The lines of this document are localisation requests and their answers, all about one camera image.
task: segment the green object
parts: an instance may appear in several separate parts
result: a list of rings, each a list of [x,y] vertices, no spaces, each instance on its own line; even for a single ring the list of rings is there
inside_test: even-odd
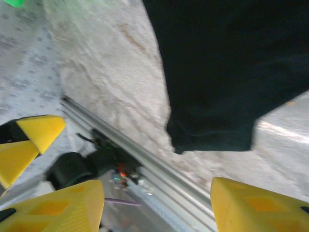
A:
[[[4,0],[4,1],[13,7],[21,7],[24,4],[25,0]]]

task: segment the wire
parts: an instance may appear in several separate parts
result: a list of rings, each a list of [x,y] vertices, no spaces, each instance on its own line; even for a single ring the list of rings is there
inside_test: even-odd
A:
[[[86,150],[87,146],[88,146],[88,143],[86,143],[86,141],[84,141],[83,146],[81,147],[81,149],[79,149],[79,150],[77,151],[77,153],[82,153],[82,152],[84,152],[84,151]]]
[[[76,133],[76,135],[77,135],[78,137],[80,137],[82,140],[88,141],[88,142],[90,142],[90,143],[92,143],[92,144],[95,143],[92,139],[88,139],[87,137],[83,136],[83,135],[80,134],[80,133]]]
[[[115,199],[115,198],[105,198],[105,202],[111,202],[111,203],[117,203],[117,204],[126,204],[126,205],[132,205],[132,206],[141,206],[141,203],[139,203],[139,202],[132,202],[132,201]]]

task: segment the white floor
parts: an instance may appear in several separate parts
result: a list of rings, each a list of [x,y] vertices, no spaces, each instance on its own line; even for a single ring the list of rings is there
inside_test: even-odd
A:
[[[0,124],[25,116],[62,115],[62,89],[48,26],[40,0],[27,0],[23,8],[0,0]],[[70,150],[64,131],[16,184],[42,173]]]

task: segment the yellow plastic part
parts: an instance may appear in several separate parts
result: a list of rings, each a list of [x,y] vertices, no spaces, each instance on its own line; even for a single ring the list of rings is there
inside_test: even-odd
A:
[[[309,203],[215,177],[211,204],[219,232],[309,232]]]
[[[0,144],[0,183],[7,189],[37,157],[32,141]]]
[[[97,232],[104,207],[100,180],[89,180],[9,206],[1,232]]]
[[[43,154],[65,127],[62,117],[54,115],[27,117],[16,121],[26,136]]]

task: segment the black fabric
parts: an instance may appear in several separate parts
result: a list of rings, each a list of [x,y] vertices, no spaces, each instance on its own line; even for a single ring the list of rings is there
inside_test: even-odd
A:
[[[245,151],[254,122],[309,89],[308,0],[143,0],[176,153]]]

